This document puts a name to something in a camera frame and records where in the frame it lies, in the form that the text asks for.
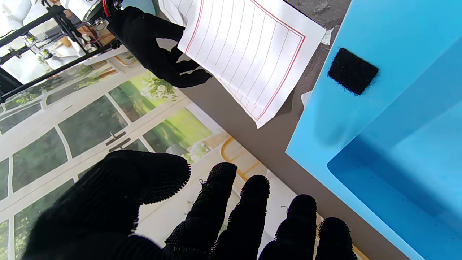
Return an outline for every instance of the gloved hand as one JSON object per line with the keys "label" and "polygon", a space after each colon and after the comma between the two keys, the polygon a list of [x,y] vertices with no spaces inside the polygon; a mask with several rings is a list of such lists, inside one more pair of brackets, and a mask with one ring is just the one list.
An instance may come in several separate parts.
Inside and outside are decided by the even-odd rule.
{"label": "gloved hand", "polygon": [[[176,155],[113,152],[39,217],[23,259],[256,260],[269,196],[264,176],[245,183],[228,229],[217,240],[236,171],[230,163],[213,167],[186,219],[161,249],[134,234],[139,206],[177,193],[189,179],[189,165]],[[356,259],[340,219],[327,218],[319,236],[317,260]],[[312,259],[315,237],[316,202],[299,195],[259,259]]]}
{"label": "gloved hand", "polygon": [[111,15],[108,30],[158,78],[185,88],[203,84],[212,77],[203,69],[195,70],[199,65],[193,60],[177,62],[183,53],[176,46],[171,51],[159,47],[157,38],[180,41],[184,27],[130,6]]}

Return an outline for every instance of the black fabric square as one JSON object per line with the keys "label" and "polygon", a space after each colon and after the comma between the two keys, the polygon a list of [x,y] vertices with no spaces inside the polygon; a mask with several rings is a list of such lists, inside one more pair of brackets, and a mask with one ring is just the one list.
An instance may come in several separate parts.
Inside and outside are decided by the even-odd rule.
{"label": "black fabric square", "polygon": [[361,95],[377,73],[377,67],[341,48],[332,62],[328,75],[349,91]]}

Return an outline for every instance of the sheet of paper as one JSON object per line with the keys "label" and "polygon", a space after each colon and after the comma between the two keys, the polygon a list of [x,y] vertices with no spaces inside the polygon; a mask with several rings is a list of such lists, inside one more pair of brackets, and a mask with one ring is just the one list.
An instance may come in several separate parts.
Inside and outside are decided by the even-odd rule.
{"label": "sheet of paper", "polygon": [[219,80],[257,128],[276,115],[326,32],[283,0],[159,5],[186,27],[178,48]]}

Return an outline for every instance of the gray table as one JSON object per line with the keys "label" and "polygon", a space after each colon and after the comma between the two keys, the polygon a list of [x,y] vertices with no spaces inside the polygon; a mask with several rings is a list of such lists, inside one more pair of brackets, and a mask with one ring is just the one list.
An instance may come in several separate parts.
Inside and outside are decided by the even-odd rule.
{"label": "gray table", "polygon": [[[351,0],[288,0],[327,30],[334,29],[331,44]],[[329,53],[320,44],[278,116],[256,129],[255,123],[215,80],[182,91],[296,193],[313,196],[324,217],[347,222],[353,241],[371,260],[408,259],[366,221],[340,201],[286,153],[286,147],[303,111],[300,95],[313,89]]]}

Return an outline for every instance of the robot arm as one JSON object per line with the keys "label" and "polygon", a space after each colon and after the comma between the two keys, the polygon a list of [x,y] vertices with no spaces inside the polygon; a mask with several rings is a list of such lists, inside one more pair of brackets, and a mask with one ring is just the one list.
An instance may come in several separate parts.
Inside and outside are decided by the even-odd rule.
{"label": "robot arm", "polygon": [[33,4],[38,0],[3,0],[2,13],[7,18],[7,26],[10,30],[17,30],[24,26],[24,19],[29,14]]}

